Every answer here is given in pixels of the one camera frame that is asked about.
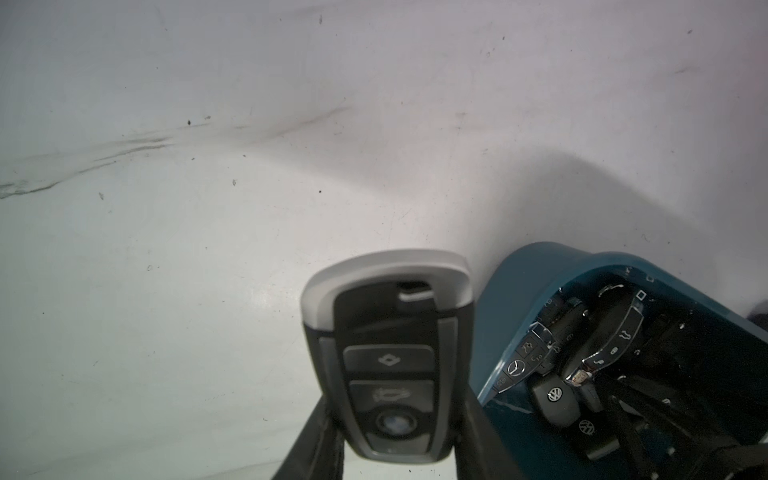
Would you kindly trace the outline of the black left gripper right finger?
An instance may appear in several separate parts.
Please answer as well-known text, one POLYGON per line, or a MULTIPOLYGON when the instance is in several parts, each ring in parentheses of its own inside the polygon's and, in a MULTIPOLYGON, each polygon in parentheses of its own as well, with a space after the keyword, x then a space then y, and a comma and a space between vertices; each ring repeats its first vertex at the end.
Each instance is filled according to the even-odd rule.
POLYGON ((526 479, 470 388, 459 413, 455 443, 458 480, 526 479))

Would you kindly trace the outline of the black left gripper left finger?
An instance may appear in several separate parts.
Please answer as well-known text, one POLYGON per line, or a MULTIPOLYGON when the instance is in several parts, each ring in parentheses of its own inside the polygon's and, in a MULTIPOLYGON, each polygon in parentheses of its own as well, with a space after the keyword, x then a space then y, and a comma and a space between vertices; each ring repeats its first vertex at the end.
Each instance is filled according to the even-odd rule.
POLYGON ((273 480, 340 480, 345 439, 321 397, 273 480))

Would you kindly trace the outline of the black silver flip key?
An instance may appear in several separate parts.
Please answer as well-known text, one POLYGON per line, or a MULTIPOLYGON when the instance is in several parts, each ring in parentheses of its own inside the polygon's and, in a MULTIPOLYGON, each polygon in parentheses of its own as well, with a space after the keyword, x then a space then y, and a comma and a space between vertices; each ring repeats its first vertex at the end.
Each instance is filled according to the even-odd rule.
POLYGON ((630 350, 644 322, 647 292, 632 284, 604 287, 588 317, 586 336, 562 362, 560 378, 581 387, 630 350))

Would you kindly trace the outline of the black silver BMW key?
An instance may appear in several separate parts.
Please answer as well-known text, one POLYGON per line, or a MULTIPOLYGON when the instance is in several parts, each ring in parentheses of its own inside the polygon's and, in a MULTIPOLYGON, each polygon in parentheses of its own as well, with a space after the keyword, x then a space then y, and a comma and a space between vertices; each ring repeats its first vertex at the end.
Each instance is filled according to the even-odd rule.
POLYGON ((314 274, 301 294, 308 349, 331 416, 360 456, 448 456, 469 389, 474 301, 459 254, 400 249, 314 274))

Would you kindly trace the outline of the silver Mercedes key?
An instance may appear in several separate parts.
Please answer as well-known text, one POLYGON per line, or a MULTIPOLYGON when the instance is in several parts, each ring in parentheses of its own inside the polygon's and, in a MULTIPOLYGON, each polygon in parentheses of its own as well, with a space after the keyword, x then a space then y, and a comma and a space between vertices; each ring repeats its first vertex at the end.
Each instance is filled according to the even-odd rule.
POLYGON ((492 390, 503 393, 531 376, 555 343, 551 330, 541 322, 530 325, 523 339, 503 360, 492 390))

